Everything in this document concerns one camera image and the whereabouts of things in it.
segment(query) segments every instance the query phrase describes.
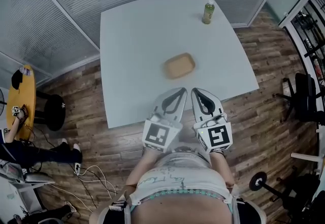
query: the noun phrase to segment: wooden floor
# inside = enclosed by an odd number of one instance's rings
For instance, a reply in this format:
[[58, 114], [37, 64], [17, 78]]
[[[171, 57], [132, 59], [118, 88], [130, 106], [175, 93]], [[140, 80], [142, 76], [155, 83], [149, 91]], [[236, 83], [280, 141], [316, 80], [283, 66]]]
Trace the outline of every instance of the wooden floor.
[[[250, 191], [250, 178], [259, 171], [265, 171], [268, 184], [283, 189], [282, 184], [276, 181], [277, 177], [288, 176], [293, 165], [300, 170], [310, 166], [290, 158], [290, 153], [316, 153], [316, 126], [314, 123], [300, 123], [292, 116], [285, 123], [279, 122], [286, 112], [286, 103], [282, 99], [272, 98], [272, 94], [283, 92], [282, 78], [289, 77], [294, 83], [295, 73], [304, 73], [287, 33], [274, 24], [266, 10], [262, 10], [250, 28], [237, 29], [236, 34], [254, 69], [259, 89], [222, 102], [232, 123], [234, 138], [234, 144], [226, 155], [242, 197], [260, 205], [268, 216], [268, 223], [273, 223], [279, 216], [285, 218], [281, 201], [270, 202], [272, 194], [264, 189]], [[143, 123], [108, 129], [99, 61], [55, 79], [42, 90], [63, 96], [67, 108], [66, 122], [61, 131], [54, 133], [43, 128], [50, 142], [57, 145], [64, 137], [70, 144], [78, 143], [83, 151], [83, 167], [100, 166], [106, 178], [120, 190], [141, 157]], [[185, 112], [182, 121], [182, 136], [193, 137], [192, 112]], [[38, 130], [35, 132], [35, 144], [51, 148], [41, 133]], [[97, 168], [92, 170], [101, 176]], [[54, 178], [57, 187], [74, 193], [91, 210], [95, 208], [69, 166], [46, 163], [42, 171]], [[90, 173], [81, 177], [96, 180]], [[109, 200], [106, 189], [99, 182], [84, 184], [96, 205]], [[39, 188], [38, 191], [49, 209], [60, 207], [68, 200], [80, 213], [78, 220], [72, 218], [69, 221], [87, 222], [90, 212], [74, 196], [51, 186]]]

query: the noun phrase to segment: white table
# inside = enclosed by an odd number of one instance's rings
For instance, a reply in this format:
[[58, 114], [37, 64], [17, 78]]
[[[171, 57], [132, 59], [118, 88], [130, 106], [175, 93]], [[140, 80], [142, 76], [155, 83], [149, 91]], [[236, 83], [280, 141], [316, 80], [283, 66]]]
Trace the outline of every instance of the white table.
[[[101, 71], [109, 127], [145, 120], [156, 97], [176, 87], [198, 87], [221, 100], [258, 83], [242, 45], [215, 4], [212, 22], [201, 21], [208, 0], [138, 0], [102, 12]], [[188, 52], [196, 68], [167, 79], [164, 62]]]

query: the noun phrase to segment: person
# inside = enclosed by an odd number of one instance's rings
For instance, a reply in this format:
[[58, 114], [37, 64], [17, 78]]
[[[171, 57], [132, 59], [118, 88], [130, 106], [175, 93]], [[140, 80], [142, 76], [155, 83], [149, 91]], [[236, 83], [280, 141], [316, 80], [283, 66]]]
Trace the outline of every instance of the person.
[[223, 153], [207, 155], [199, 143], [171, 150], [146, 149], [124, 189], [94, 211], [89, 224], [239, 223], [238, 188]]
[[62, 220], [64, 217], [67, 217], [69, 219], [74, 212], [77, 212], [76, 208], [70, 202], [65, 201], [64, 206], [61, 208], [27, 215], [23, 219], [18, 215], [14, 215], [14, 218], [8, 221], [8, 224], [38, 224], [48, 218]]
[[42, 149], [26, 145], [21, 141], [15, 140], [18, 129], [26, 121], [28, 112], [25, 108], [20, 109], [16, 116], [11, 130], [5, 135], [5, 143], [0, 145], [0, 159], [10, 163], [20, 164], [22, 168], [30, 168], [36, 163], [57, 162], [74, 164], [82, 162], [82, 153], [79, 145], [74, 144], [73, 149], [66, 139], [52, 149]]

